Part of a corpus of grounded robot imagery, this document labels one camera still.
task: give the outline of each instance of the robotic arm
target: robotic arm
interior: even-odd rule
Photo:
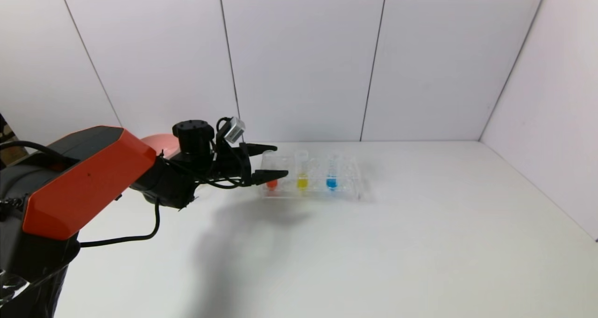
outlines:
[[[159,206],[183,209],[199,184],[232,189],[288,175],[252,173],[249,157],[276,147],[231,147],[244,128],[234,117],[220,119],[216,133],[203,120],[177,123],[172,132],[181,152],[170,159],[116,127],[85,129],[47,147],[23,141],[0,145],[39,150],[0,171],[0,316],[52,317],[68,264],[82,247],[140,239],[77,241],[79,230],[127,187],[156,206],[158,225]],[[157,226],[143,239],[156,231]]]

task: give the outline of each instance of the black cable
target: black cable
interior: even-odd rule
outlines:
[[[214,154],[215,156],[218,155],[218,148],[216,147],[216,144],[214,143],[214,141],[210,140],[211,144],[212,144],[212,148],[214,149]],[[235,154],[235,152],[233,150],[231,150],[231,152],[233,152],[233,155],[235,155],[235,157],[237,157],[237,160],[239,161],[239,164],[241,165],[241,167],[243,167],[243,165],[241,164],[241,158],[239,158],[239,156],[237,156],[237,154]],[[210,176],[210,174],[212,173],[212,169],[214,168],[214,165],[216,163],[216,160],[214,158],[214,160],[212,161],[212,165],[210,165],[210,169],[207,171],[206,175]],[[240,180],[233,180],[225,175],[223,175],[222,173],[220,173],[220,175],[222,176],[223,179],[217,180],[217,181],[212,181],[213,183],[215,182],[229,182],[231,184],[233,184],[234,186],[237,187],[243,187],[243,184],[241,183]]]
[[[233,156],[235,156],[235,158],[237,158],[237,162],[239,163],[239,167],[241,168],[241,170],[243,169],[243,161],[241,160],[241,158],[239,158],[239,156],[237,155],[237,153],[235,152],[234,148],[231,148],[230,152],[233,153]],[[229,182],[231,182],[230,178],[228,178],[225,175],[222,175],[226,180],[228,180]]]
[[[43,146],[42,144],[34,143],[32,141],[7,141],[6,143],[0,144],[0,151],[4,150],[5,148],[14,148],[15,146],[24,146],[26,148],[34,148],[39,152],[43,152],[49,156],[56,158],[59,161],[70,163],[70,158],[59,154],[55,150],[48,148],[47,146]]]
[[[154,205],[154,211],[156,212],[156,226],[154,230],[149,233],[148,235],[140,235],[140,236],[127,236],[127,237],[118,237],[116,239],[109,239],[109,240],[101,240],[101,241],[90,241],[90,242],[81,242],[81,248],[88,248],[88,247],[99,247],[99,246],[106,246],[108,244],[115,244],[115,243],[122,243],[122,242],[129,242],[129,241],[143,241],[149,240],[158,233],[158,229],[160,228],[160,199],[156,198],[156,203]]]
[[[178,167],[179,169],[182,169],[183,171],[186,171],[186,172],[187,172],[189,175],[191,175],[191,176],[193,176],[193,177],[197,178],[197,180],[200,180],[200,181],[201,181],[201,182],[203,182],[204,184],[208,184],[208,185],[210,185],[210,186],[214,186],[214,187],[217,187],[217,188],[222,188],[222,189],[224,189],[224,190],[232,190],[233,188],[237,188],[237,187],[240,187],[240,186],[241,186],[241,185],[239,185],[239,184],[235,184],[234,182],[232,182],[232,183],[233,183],[233,185],[221,185],[221,184],[216,184],[215,182],[211,182],[210,180],[207,180],[206,178],[202,177],[201,175],[197,175],[197,173],[195,173],[195,172],[193,172],[193,171],[189,170],[188,168],[186,168],[186,167],[184,167],[184,166],[182,166],[182,165],[179,165],[179,164],[178,164],[178,163],[176,163],[176,162],[169,161],[169,160],[166,160],[166,161],[167,161],[168,163],[171,163],[172,165],[175,165],[175,166],[176,166],[176,167]]]
[[[223,120],[226,120],[226,122],[229,122],[230,118],[229,117],[220,118],[220,120],[218,120],[218,122],[216,122],[216,131],[220,131],[220,122],[222,122]]]

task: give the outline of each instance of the yellow liquid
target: yellow liquid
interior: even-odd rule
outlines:
[[[309,179],[307,175],[297,175],[297,188],[301,191],[307,190],[307,186],[309,185]]]

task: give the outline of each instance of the yellow test tube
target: yellow test tube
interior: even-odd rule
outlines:
[[[305,150],[295,152],[295,170],[297,171],[297,190],[305,191],[309,186],[307,177],[309,153]]]

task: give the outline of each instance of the test tube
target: test tube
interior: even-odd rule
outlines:
[[[300,191],[307,190],[309,179],[307,178],[307,171],[309,167],[309,153],[305,150],[295,152],[295,170],[297,171],[297,189]]]
[[[337,176],[338,176],[338,165],[340,162],[340,155],[337,153],[328,156],[328,176],[326,178],[326,186],[329,190],[336,190]]]
[[[276,154],[273,150],[266,150],[262,153],[262,169],[264,170],[277,170],[276,165]],[[270,191],[276,190],[278,186],[278,179],[271,180],[265,184]]]

